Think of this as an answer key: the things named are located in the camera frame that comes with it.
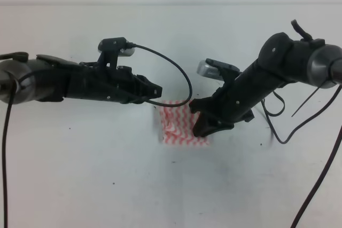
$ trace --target black cable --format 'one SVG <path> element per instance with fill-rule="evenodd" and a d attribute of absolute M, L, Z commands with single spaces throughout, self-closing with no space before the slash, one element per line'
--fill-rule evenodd
<path fill-rule="evenodd" d="M 319 176 L 317 182 L 315 183 L 314 187 L 311 189 L 308 197 L 306 197 L 303 205 L 300 207 L 295 219 L 293 220 L 291 228 L 295 228 L 297 226 L 297 224 L 298 224 L 301 216 L 303 215 L 305 209 L 307 208 L 311 199 L 314 197 L 315 193 L 317 192 L 318 188 L 320 187 L 321 183 L 323 182 L 323 180 L 324 180 L 326 174 L 328 173 L 329 168 L 330 168 L 330 166 L 331 166 L 331 164 L 332 164 L 332 162 L 336 156 L 336 153 L 337 153 L 338 147 L 341 144 L 341 141 L 342 141 L 342 127 L 340 128 L 340 132 L 338 133 L 338 137 L 337 137 L 336 142 L 333 146 L 333 149 L 332 149 L 332 152 L 328 158 L 328 161 L 323 168 L 322 173 L 320 174 L 320 176 Z"/>
<path fill-rule="evenodd" d="M 264 111 L 265 111 L 265 114 L 267 113 L 269 116 L 271 116 L 271 117 L 278 117 L 278 116 L 280 116 L 283 112 L 284 112 L 284 110 L 285 110 L 285 100 L 280 96 L 280 95 L 278 95 L 275 91 L 273 92 L 273 94 L 275 95 L 275 97 L 277 97 L 282 103 L 283 103 L 283 108 L 282 108 L 282 110 L 280 111 L 280 112 L 278 112 L 278 113 L 271 113 L 271 112 L 269 112 L 266 108 L 264 109 Z"/>
<path fill-rule="evenodd" d="M 157 101 L 151 101 L 151 100 L 145 100 L 145 102 L 149 103 L 149 104 L 154 104 L 154 105 L 157 105 L 157 106 L 162 106 L 162 107 L 180 107 L 180 106 L 183 106 L 185 104 L 187 104 L 190 100 L 191 100 L 191 97 L 192 97 L 192 85 L 191 85 L 191 82 L 190 82 L 190 79 L 189 77 L 187 76 L 187 74 L 185 73 L 185 71 L 177 64 L 175 63 L 174 61 L 172 61 L 171 59 L 167 58 L 166 56 L 164 56 L 163 54 L 161 53 L 158 53 L 157 51 L 155 50 L 152 50 L 152 49 L 149 49 L 149 48 L 146 48 L 144 46 L 141 46 L 141 45 L 137 45 L 137 44 L 133 44 L 133 43 L 129 43 L 129 47 L 130 48 L 140 48 L 140 49 L 143 49 L 143 50 L 146 50 L 146 51 L 149 51 L 151 53 L 154 53 L 160 57 L 162 57 L 163 59 L 167 60 L 168 62 L 170 62 L 171 64 L 173 64 L 174 66 L 176 66 L 177 69 L 180 70 L 180 72 L 183 74 L 183 76 L 185 77 L 188 85 L 189 85 L 189 96 L 187 97 L 187 99 L 179 104 L 163 104 L 163 103 L 159 103 Z"/>
<path fill-rule="evenodd" d="M 323 83 L 322 83 L 318 88 L 316 88 L 315 91 L 313 91 L 313 93 L 312 93 L 311 95 L 309 95 L 308 98 L 305 99 L 305 101 L 298 107 L 298 109 L 292 114 L 291 117 L 293 117 L 293 116 L 294 116 L 294 115 L 303 107 L 303 105 L 304 105 L 307 101 L 309 101 L 310 98 L 311 98 L 314 94 L 316 94 L 317 91 L 318 91 L 318 90 L 319 90 L 319 89 L 320 89 L 328 80 L 329 80 L 328 78 L 327 78 L 326 80 L 324 80 Z"/>
<path fill-rule="evenodd" d="M 278 142 L 280 142 L 281 144 L 287 144 L 287 143 L 289 142 L 289 140 L 291 139 L 291 137 L 294 135 L 294 133 L 297 132 L 298 129 L 300 129 L 300 128 L 303 127 L 305 124 L 307 124 L 307 123 L 310 122 L 311 120 L 315 119 L 315 118 L 318 117 L 319 115 L 321 115 L 321 114 L 322 114 L 322 113 L 323 113 L 323 112 L 332 104 L 332 102 L 336 99 L 336 97 L 337 97 L 338 94 L 340 93 L 341 89 L 342 89 L 342 86 L 339 85 L 338 88 L 337 88 L 337 90 L 336 90 L 336 92 L 333 94 L 333 96 L 332 96 L 331 99 L 327 102 L 327 104 L 324 105 L 324 107 L 323 107 L 322 109 L 320 109 L 317 113 L 315 113 L 314 115 L 312 115 L 311 117 L 309 117 L 307 120 L 305 120 L 305 121 L 303 121 L 301 124 L 299 124 L 299 125 L 290 133 L 290 135 L 288 136 L 288 138 L 287 138 L 285 141 L 282 141 L 282 140 L 279 138 L 279 136 L 278 136 L 278 134 L 277 134 L 277 132 L 276 132 L 276 130 L 275 130 L 275 128 L 274 128 L 272 122 L 271 122 L 271 119 L 269 118 L 269 115 L 268 115 L 269 112 L 267 111 L 267 109 L 266 109 L 266 107 L 265 107 L 265 101 L 262 100 L 262 101 L 261 101 L 261 104 L 262 104 L 263 111 L 265 112 L 265 116 L 266 116 L 266 119 L 267 119 L 267 123 L 269 124 L 269 127 L 271 128 L 271 131 L 272 131 L 272 133 L 275 135 L 275 137 L 277 138 Z"/>
<path fill-rule="evenodd" d="M 20 84 L 21 82 L 23 82 L 25 79 L 31 77 L 31 76 L 36 76 L 36 75 L 40 75 L 41 73 L 61 73 L 61 72 L 68 72 L 68 70 L 63 70 L 63 69 L 39 69 L 39 70 L 35 70 L 33 72 L 27 73 L 26 75 L 24 75 L 23 77 L 21 77 L 20 79 L 18 79 L 18 83 Z"/>
<path fill-rule="evenodd" d="M 7 129 L 9 127 L 11 109 L 14 101 L 15 91 L 17 90 L 17 84 L 15 81 L 12 83 L 10 91 L 10 99 L 7 106 L 6 118 L 4 123 L 4 130 L 2 133 L 2 183 L 3 183 L 3 197 L 4 197 L 4 228 L 8 227 L 8 202 L 7 202 L 7 172 L 6 172 L 6 138 Z"/>

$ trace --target white tabletop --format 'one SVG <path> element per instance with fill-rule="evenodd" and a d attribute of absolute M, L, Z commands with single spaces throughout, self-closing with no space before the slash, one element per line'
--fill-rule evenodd
<path fill-rule="evenodd" d="M 196 74 L 201 60 L 243 70 L 274 33 L 299 39 L 294 18 L 314 37 L 342 45 L 341 17 L 340 5 L 2 6 L 0 52 L 95 61 L 101 39 L 124 36 L 172 58 L 189 74 L 194 96 L 207 97 L 222 82 Z M 137 50 L 119 64 L 162 86 L 162 99 L 187 96 L 185 79 L 156 56 Z M 277 90 L 286 100 L 273 119 L 282 138 L 335 89 L 320 90 L 290 118 L 313 90 L 299 83 Z M 267 105 L 281 108 L 272 96 Z M 2 126 L 6 105 L 0 108 Z M 209 147 L 172 147 L 159 142 L 149 104 L 16 105 L 7 139 L 10 227 L 290 227 L 332 150 L 340 97 L 287 145 L 272 138 L 261 110 L 215 134 Z M 339 227 L 341 186 L 339 152 L 299 227 Z"/>

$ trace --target red and white cloth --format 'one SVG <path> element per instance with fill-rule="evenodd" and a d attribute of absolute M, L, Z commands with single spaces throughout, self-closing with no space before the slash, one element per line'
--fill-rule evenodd
<path fill-rule="evenodd" d="M 163 101 L 165 104 L 178 104 L 181 101 Z M 195 137 L 192 128 L 199 113 L 192 114 L 189 105 L 169 108 L 160 107 L 159 115 L 161 118 L 163 143 L 171 145 L 209 145 L 207 138 Z"/>

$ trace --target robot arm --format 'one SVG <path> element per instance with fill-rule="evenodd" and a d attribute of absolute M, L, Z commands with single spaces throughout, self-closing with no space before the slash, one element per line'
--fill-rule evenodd
<path fill-rule="evenodd" d="M 102 40 L 97 62 L 75 62 L 38 55 L 28 60 L 27 53 L 1 56 L 0 100 L 9 101 L 12 81 L 16 81 L 14 104 L 31 100 L 63 101 L 63 98 L 141 104 L 161 97 L 162 87 L 142 75 L 133 75 L 130 67 L 117 67 L 119 56 L 130 56 L 134 49 L 125 38 Z"/>
<path fill-rule="evenodd" d="M 211 96 L 190 103 L 191 112 L 200 112 L 193 127 L 197 137 L 234 128 L 236 122 L 254 118 L 251 110 L 277 88 L 302 82 L 320 88 L 342 84 L 342 49 L 312 39 L 292 21 L 293 28 L 303 37 L 291 40 L 287 34 L 273 35 L 262 47 L 259 56 L 242 73 L 238 68 L 207 59 L 197 72 L 224 81 Z"/>

